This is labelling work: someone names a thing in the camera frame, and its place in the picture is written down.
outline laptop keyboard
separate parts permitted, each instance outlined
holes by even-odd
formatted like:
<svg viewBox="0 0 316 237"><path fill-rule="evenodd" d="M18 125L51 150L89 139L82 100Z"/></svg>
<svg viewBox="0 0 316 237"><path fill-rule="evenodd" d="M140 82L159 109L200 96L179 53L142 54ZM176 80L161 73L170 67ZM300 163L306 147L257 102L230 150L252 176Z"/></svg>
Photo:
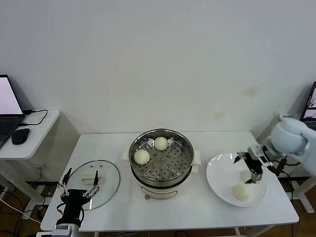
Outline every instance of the laptop keyboard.
<svg viewBox="0 0 316 237"><path fill-rule="evenodd" d="M8 122L8 121L1 121L0 120L0 136L7 135L12 128L16 125L16 122Z"/></svg>

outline white plate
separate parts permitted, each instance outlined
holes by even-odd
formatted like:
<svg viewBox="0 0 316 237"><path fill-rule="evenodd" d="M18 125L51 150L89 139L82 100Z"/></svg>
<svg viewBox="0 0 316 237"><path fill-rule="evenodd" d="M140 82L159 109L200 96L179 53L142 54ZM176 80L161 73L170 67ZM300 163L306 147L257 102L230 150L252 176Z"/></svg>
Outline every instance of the white plate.
<svg viewBox="0 0 316 237"><path fill-rule="evenodd" d="M250 198L240 201L233 194L233 186L244 184L240 173L249 170L244 160L234 164L237 154L225 153L212 158L207 164L206 176L213 191L224 201L240 207L251 207L259 204L266 196L267 182L247 185Z"/></svg>

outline floor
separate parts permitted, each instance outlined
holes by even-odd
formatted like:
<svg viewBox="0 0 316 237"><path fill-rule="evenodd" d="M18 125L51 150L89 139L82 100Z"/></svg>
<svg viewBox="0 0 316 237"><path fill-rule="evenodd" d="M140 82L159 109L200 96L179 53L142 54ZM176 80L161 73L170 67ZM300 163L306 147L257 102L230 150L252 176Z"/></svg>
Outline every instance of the floor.
<svg viewBox="0 0 316 237"><path fill-rule="evenodd" d="M290 190L290 185L287 181L281 182L284 189L286 191ZM43 195L45 197L52 197L56 189L55 185L46 186ZM16 195L22 202L23 206L26 206L29 199L19 190L15 190L13 192L14 195ZM312 188L306 193L308 199L310 200L312 206L314 209L316 209L316 187ZM6 195L4 197L4 200L7 201L10 205L21 209L21 205L18 200L16 200L14 197L10 195ZM301 203L297 200L293 201L293 205L298 212L300 216L300 221L293 225L293 234L295 237L315 237L316 236L316 213L313 214L307 214L305 210L303 209ZM2 202L0 203L0 211L1 212L15 212L14 210L10 209L6 205L4 205ZM32 218L39 220L36 217L36 214L33 213ZM9 215L9 214L3 214L0 213L0 237L13 237L13 234L9 234L7 232L4 232L4 230L9 232L14 232L14 227L16 225L17 220L19 220L18 225L20 224L20 218L19 215ZM240 228L240 233L244 233L244 228ZM40 225L36 222L33 222L31 220L23 220L19 237L27 237L30 234L35 234L37 232L40 232ZM118 233L100 233L99 237L114 237ZM87 237L93 237L93 233L84 233ZM135 236L137 237L208 237L208 236L230 236L235 235L234 229L216 229L216 230L188 230L185 232L182 231L156 231L156 232L139 232L136 233ZM276 226L269 231L265 232L261 235L261 237L291 237L291 225L282 225L282 226Z"/></svg>

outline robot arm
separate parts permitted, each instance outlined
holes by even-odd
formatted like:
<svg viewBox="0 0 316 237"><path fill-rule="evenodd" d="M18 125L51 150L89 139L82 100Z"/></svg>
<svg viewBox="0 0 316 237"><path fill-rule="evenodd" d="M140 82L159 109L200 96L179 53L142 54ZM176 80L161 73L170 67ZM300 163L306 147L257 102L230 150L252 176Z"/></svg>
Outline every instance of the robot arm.
<svg viewBox="0 0 316 237"><path fill-rule="evenodd" d="M266 143L251 146L246 153L238 153L235 162L244 159L251 171L251 179L247 183L258 183L262 177L262 165L275 173L270 159L289 154L301 162L308 172L316 174L316 131L303 122L285 118L275 125Z"/></svg>
<svg viewBox="0 0 316 237"><path fill-rule="evenodd" d="M57 187L61 190L60 199L63 203L57 206L57 211L62 214L52 232L40 232L37 233L37 237L78 237L79 228L84 219L84 211L82 206L89 203L90 200L100 190L98 185L98 171L95 173L93 186L90 190L83 189L67 189L67 183L71 174L70 170L65 174L61 183L58 183ZM65 206L62 212L58 208Z"/></svg>

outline glass lid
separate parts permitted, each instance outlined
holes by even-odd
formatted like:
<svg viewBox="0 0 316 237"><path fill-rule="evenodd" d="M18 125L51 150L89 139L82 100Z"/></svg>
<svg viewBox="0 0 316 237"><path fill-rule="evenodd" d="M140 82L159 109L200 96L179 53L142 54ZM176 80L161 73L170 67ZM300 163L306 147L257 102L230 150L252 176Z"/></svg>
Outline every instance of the glass lid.
<svg viewBox="0 0 316 237"><path fill-rule="evenodd" d="M100 190L83 206L84 210L93 210L106 204L119 188L120 177L117 167L105 160L94 160L83 164L71 174L67 189L91 190L97 170Z"/></svg>

